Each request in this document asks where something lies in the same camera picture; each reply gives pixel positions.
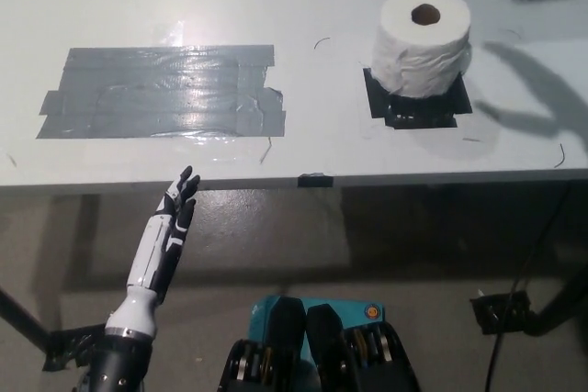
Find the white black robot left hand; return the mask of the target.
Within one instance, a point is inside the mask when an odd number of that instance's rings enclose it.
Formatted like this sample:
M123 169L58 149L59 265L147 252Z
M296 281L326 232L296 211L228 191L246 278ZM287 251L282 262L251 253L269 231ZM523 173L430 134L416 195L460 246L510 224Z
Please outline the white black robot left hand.
M126 284L126 297L110 314L106 335L152 342L155 310L163 304L178 266L196 205L200 176L188 166L165 191L148 219Z

